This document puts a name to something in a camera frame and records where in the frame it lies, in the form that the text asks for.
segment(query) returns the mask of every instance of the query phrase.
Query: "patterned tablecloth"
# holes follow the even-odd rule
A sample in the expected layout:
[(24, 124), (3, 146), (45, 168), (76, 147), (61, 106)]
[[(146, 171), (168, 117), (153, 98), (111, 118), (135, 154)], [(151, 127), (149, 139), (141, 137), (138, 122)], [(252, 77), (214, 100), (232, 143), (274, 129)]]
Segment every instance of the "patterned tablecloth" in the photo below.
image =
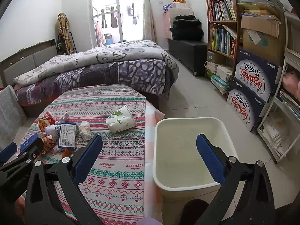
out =
[[(145, 133), (146, 104), (148, 133)], [(105, 119), (125, 105), (134, 116), (137, 126), (112, 134)], [(145, 215), (161, 220), (161, 203), (152, 178), (152, 162), (154, 127), (163, 118), (162, 113), (146, 103), (143, 95), (125, 85), (74, 89), (57, 98), (41, 115), (46, 111), (51, 111), (57, 119), (68, 112), (69, 122), (88, 121), (92, 134), (102, 137), (103, 149), (79, 189), (105, 224), (135, 224)], [(41, 135), (37, 121), (23, 141), (34, 132)], [(145, 142), (148, 142), (146, 162)], [(80, 135), (76, 136), (76, 148), (86, 144)], [(61, 153), (55, 154), (53, 151), (42, 157), (44, 163), (56, 163), (60, 159)], [(55, 187), (66, 214), (75, 218), (58, 182)]]

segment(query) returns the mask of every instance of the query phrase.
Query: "headboard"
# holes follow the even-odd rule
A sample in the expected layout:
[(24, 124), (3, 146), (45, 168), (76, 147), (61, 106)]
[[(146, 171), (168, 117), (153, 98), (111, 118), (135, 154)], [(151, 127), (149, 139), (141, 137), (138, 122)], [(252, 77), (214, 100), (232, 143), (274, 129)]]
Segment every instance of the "headboard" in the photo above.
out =
[(13, 86), (15, 77), (37, 68), (54, 56), (57, 56), (55, 39), (22, 49), (6, 58), (0, 62), (0, 78), (3, 87)]

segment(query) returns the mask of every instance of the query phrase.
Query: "white metal rack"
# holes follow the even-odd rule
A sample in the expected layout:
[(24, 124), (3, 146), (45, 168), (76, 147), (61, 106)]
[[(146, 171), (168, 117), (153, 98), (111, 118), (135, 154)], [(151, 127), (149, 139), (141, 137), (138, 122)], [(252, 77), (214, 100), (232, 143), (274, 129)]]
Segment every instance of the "white metal rack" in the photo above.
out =
[[(259, 135), (262, 137), (262, 139), (265, 141), (265, 143), (267, 144), (267, 146), (269, 147), (271, 153), (273, 154), (274, 158), (275, 158), (275, 163), (280, 162), (284, 157), (286, 157), (287, 153), (289, 153), (289, 151), (294, 147), (294, 145), (300, 140), (300, 120), (295, 116), (294, 112), (284, 103), (282, 103), (278, 98), (278, 92), (281, 88), (281, 84), (282, 84), (282, 79), (284, 76), (284, 72), (286, 70), (287, 65), (291, 65), (292, 67), (294, 67), (296, 70), (300, 71), (300, 54), (295, 52), (292, 49), (288, 48), (288, 44), (289, 44), (289, 27), (288, 27), (288, 22), (291, 24), (291, 26), (298, 30), (300, 32), (300, 19), (296, 14), (293, 13), (289, 13), (287, 11), (284, 12), (285, 15), (285, 24), (286, 24), (286, 50), (285, 50), (285, 59), (284, 59), (284, 65), (283, 65), (283, 70), (282, 70), (282, 74), (281, 74), (281, 78), (278, 84), (278, 88), (276, 90), (275, 96), (272, 99), (271, 105), (265, 115), (265, 117), (263, 118), (261, 124), (259, 125), (257, 132), (259, 133)], [(294, 140), (294, 142), (290, 145), (290, 147), (288, 148), (288, 150), (281, 156), (279, 157), (277, 155), (276, 150), (274, 149), (274, 147), (272, 146), (272, 144), (268, 141), (267, 138), (265, 138), (265, 136), (263, 135), (263, 132), (261, 130), (261, 127), (264, 123), (264, 121), (266, 120), (268, 114), (271, 111), (272, 106), (276, 104), (276, 106), (278, 106), (283, 113), (290, 119), (290, 121), (293, 123), (293, 125), (295, 126), (295, 128), (297, 130), (299, 130), (299, 134), (296, 137), (296, 139)]]

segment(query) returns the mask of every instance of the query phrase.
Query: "brown cardboard box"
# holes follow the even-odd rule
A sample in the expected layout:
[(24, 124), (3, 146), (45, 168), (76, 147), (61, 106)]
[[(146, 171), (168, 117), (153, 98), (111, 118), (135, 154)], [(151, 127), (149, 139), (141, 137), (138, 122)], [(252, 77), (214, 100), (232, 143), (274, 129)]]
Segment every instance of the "brown cardboard box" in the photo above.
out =
[[(278, 66), (284, 64), (285, 24), (269, 19), (242, 17), (244, 28), (243, 49), (260, 56)], [(256, 31), (261, 41), (255, 45), (247, 29)]]

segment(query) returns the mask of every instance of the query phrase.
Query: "bed frame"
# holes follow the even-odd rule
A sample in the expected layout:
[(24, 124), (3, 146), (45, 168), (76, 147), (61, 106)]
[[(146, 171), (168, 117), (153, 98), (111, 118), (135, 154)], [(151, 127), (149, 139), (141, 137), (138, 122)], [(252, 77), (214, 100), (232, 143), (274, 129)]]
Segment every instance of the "bed frame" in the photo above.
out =
[[(0, 62), (0, 78), (5, 88), (14, 85), (13, 79), (40, 66), (57, 55), (55, 39), (38, 43), (26, 49), (21, 49), (14, 55)], [(158, 96), (141, 92), (146, 99), (159, 109)], [(33, 106), (23, 106), (28, 118), (37, 118), (41, 112), (52, 102), (47, 101)]]

